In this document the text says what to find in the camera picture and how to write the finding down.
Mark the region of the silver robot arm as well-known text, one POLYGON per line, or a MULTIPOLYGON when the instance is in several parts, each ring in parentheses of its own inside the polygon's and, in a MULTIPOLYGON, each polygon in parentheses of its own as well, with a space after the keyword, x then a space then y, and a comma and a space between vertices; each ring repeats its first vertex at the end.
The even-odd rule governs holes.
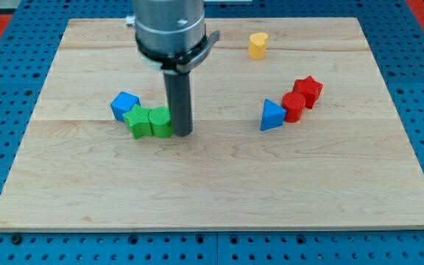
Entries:
POLYGON ((206 33, 203 0, 132 0, 140 53, 163 71, 187 74, 220 39, 206 33))

